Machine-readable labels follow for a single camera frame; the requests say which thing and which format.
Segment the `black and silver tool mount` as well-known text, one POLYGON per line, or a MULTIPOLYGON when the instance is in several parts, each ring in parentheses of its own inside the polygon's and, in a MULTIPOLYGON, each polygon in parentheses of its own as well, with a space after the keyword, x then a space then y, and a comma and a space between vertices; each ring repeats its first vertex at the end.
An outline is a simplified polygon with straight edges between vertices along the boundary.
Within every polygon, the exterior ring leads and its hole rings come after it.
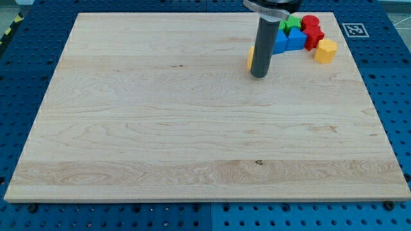
POLYGON ((302 0, 243 0, 244 7, 266 21, 286 21, 301 5, 302 0))

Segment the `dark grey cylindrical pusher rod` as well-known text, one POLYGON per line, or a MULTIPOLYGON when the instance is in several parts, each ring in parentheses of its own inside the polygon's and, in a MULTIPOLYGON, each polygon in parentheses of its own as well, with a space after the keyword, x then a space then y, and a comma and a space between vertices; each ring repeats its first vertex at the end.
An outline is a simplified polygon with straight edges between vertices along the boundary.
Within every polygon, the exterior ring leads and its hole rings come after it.
POLYGON ((280 21, 266 21, 259 17, 250 73, 256 78, 268 74, 280 21))

